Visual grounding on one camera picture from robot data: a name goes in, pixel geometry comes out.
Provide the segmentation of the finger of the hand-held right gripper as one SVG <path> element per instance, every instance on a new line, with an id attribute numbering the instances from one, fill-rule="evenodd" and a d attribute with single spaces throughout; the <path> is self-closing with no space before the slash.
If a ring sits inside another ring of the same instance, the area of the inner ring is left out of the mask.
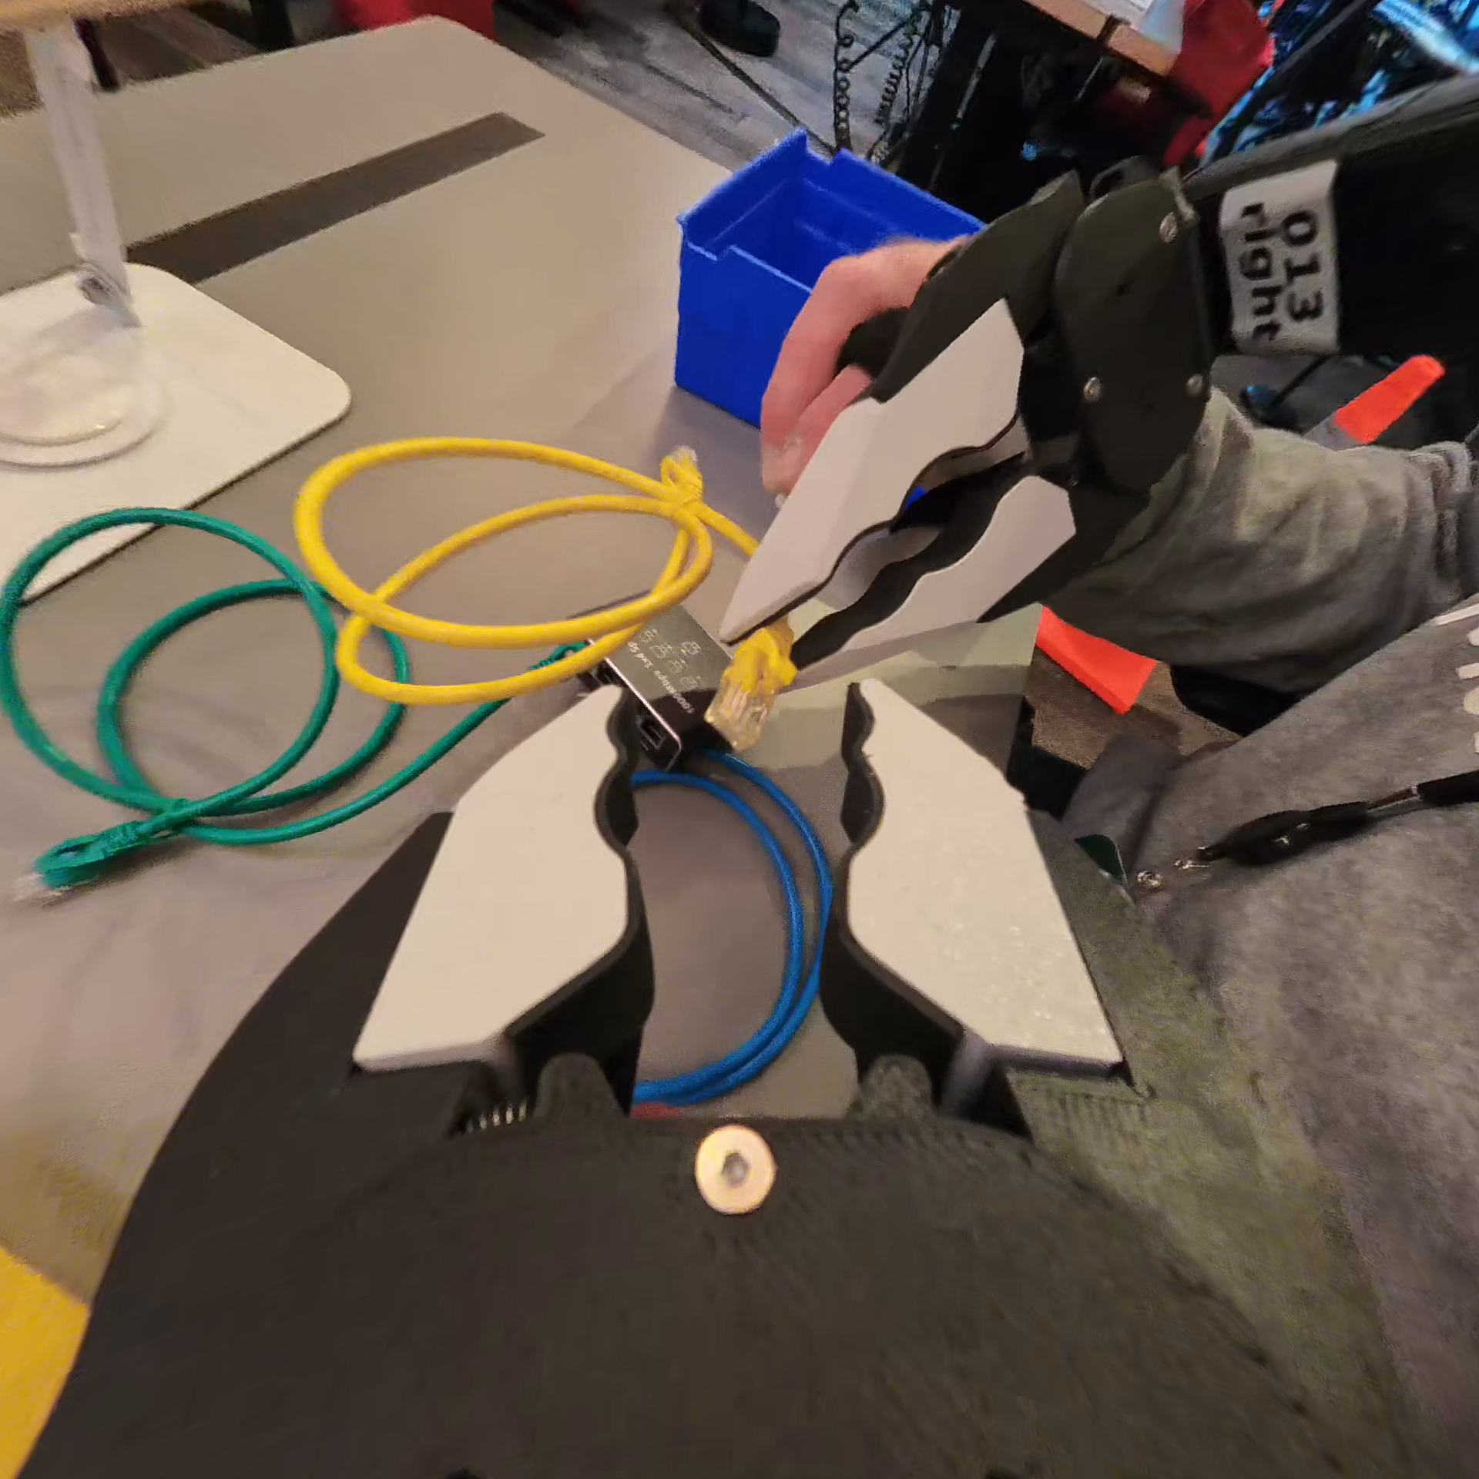
<path id="1" fill-rule="evenodd" d="M 902 553 L 919 536 L 892 536 L 894 559 L 856 601 L 794 639 L 793 667 L 801 674 L 856 674 L 975 624 L 1077 536 L 1077 516 L 1058 482 L 989 470 L 955 498 L 935 536 Z"/>
<path id="2" fill-rule="evenodd" d="M 1025 345 L 1000 300 L 892 400 L 848 405 L 748 556 L 719 639 L 739 645 L 810 601 L 864 536 L 901 514 L 935 460 L 1008 433 L 1021 364 Z"/>

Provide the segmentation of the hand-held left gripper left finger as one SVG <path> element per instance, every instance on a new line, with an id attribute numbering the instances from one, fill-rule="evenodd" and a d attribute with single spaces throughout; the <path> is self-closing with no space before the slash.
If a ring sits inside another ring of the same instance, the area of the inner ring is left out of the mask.
<path id="1" fill-rule="evenodd" d="M 628 1112 L 652 1011 L 630 840 L 636 726 L 590 691 L 453 808 L 352 1048 L 371 1075 L 482 1064 L 516 1105 L 586 1055 Z"/>

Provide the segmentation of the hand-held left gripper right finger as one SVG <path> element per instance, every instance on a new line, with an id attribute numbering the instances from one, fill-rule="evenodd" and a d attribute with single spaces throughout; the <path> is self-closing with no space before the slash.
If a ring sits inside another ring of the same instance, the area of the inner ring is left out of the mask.
<path id="1" fill-rule="evenodd" d="M 844 855 L 820 1003 L 860 1076 L 914 1059 L 936 1105 L 1000 1072 L 1107 1081 L 1124 1048 L 1017 789 L 888 683 L 852 683 Z"/>

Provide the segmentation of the black network switch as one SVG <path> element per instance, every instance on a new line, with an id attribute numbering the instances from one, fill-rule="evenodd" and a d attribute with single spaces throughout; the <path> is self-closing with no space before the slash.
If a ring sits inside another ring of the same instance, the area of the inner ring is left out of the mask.
<path id="1" fill-rule="evenodd" d="M 730 740 L 710 722 L 726 667 L 730 652 L 678 603 L 580 674 L 580 683 L 624 691 L 647 760 L 675 772 L 702 752 L 730 752 Z"/>

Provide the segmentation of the person's right forearm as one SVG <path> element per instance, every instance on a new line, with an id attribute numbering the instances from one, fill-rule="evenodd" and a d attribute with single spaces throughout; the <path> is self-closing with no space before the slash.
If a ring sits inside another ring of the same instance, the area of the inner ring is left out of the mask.
<path id="1" fill-rule="evenodd" d="M 1174 668 L 1308 693 L 1476 596 L 1474 443 L 1323 448 L 1212 389 L 1189 452 L 1045 606 Z"/>

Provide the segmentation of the person's right hand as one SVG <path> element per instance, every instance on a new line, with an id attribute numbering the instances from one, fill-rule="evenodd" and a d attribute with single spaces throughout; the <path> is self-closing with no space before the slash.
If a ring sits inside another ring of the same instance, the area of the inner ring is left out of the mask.
<path id="1" fill-rule="evenodd" d="M 848 336 L 879 314 L 910 310 L 931 268 L 962 246 L 962 235 L 896 240 L 824 268 L 762 400 L 762 482 L 771 494 L 794 490 L 825 430 L 873 385 L 864 369 L 838 369 Z"/>

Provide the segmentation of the orange cone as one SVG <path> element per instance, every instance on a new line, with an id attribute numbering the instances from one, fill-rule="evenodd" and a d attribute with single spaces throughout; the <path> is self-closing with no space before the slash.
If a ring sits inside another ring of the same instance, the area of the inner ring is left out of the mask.
<path id="1" fill-rule="evenodd" d="M 1431 356 L 1410 356 L 1347 405 L 1303 430 L 1303 439 L 1327 448 L 1374 445 L 1392 433 L 1392 426 L 1446 379 L 1446 371 L 1449 369 Z M 1036 650 L 1116 714 L 1139 703 L 1139 693 L 1156 668 L 1155 658 L 1082 634 L 1052 611 L 1043 611 L 1041 616 Z"/>

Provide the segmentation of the blue plastic bin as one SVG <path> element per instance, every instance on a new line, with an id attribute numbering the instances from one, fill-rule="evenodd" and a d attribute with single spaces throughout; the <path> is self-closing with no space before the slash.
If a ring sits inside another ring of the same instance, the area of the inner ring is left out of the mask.
<path id="1" fill-rule="evenodd" d="M 753 426 L 829 264 L 896 240 L 954 241 L 980 229 L 865 157 L 824 157 L 803 129 L 730 173 L 678 227 L 675 385 Z"/>

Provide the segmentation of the person's grey sweatshirt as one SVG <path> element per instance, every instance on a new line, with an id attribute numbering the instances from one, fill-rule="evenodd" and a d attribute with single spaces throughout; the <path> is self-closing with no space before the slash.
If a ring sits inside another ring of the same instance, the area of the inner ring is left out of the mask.
<path id="1" fill-rule="evenodd" d="M 1119 735 L 1064 830 L 1119 848 L 1161 944 L 1216 994 L 1339 1178 L 1397 1384 L 1476 1477 L 1479 824 L 1414 808 L 1303 858 L 1190 867 L 1230 827 L 1476 769 L 1476 593 L 1247 740 Z"/>

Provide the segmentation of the yellow plastic bin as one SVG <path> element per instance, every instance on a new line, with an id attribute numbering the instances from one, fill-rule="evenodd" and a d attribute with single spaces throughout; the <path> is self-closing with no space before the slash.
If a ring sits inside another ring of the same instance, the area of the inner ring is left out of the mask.
<path id="1" fill-rule="evenodd" d="M 16 1479 L 78 1360 L 88 1305 L 0 1250 L 0 1477 Z"/>

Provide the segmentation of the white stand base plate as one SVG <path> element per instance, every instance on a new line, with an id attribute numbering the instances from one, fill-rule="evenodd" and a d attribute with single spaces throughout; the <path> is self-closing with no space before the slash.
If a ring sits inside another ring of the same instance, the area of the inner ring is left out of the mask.
<path id="1" fill-rule="evenodd" d="M 182 510 L 349 412 L 322 362 L 150 265 L 130 265 L 136 327 L 78 277 L 4 293 L 0 574 L 113 510 Z"/>

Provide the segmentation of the clear stand post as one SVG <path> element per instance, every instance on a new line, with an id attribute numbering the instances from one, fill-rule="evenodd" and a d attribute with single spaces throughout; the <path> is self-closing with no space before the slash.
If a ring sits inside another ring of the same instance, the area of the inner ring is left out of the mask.
<path id="1" fill-rule="evenodd" d="M 62 13 L 26 51 L 66 188 L 75 265 L 0 300 L 0 458 L 60 470 L 139 445 L 161 418 L 97 122 L 97 66 Z"/>

